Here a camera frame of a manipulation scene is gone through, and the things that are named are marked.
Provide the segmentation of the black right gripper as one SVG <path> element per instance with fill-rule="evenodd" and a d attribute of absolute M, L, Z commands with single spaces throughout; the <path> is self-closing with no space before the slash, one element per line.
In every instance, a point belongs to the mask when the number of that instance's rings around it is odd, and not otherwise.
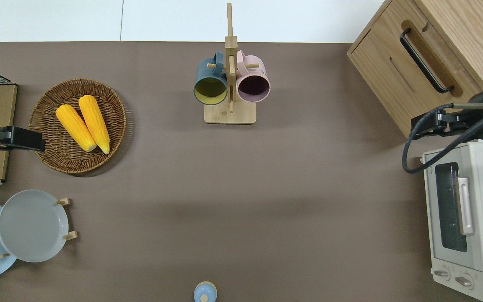
<path fill-rule="evenodd" d="M 422 115 L 411 119 L 411 130 L 420 121 Z M 428 117 L 419 127 L 414 135 L 414 140 L 424 136 L 455 136 L 462 135 L 466 130 L 477 124 L 483 119 L 483 110 L 461 110 L 458 112 L 447 113 L 446 110 L 438 110 L 435 114 Z M 483 140 L 483 128 L 471 139 Z"/>

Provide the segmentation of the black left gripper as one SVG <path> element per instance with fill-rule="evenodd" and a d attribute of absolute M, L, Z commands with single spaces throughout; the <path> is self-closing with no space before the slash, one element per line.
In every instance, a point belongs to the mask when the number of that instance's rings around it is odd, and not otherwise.
<path fill-rule="evenodd" d="M 43 152 L 45 143 L 42 134 L 39 132 L 18 128 L 17 126 L 0 128 L 0 151 L 21 149 Z"/>

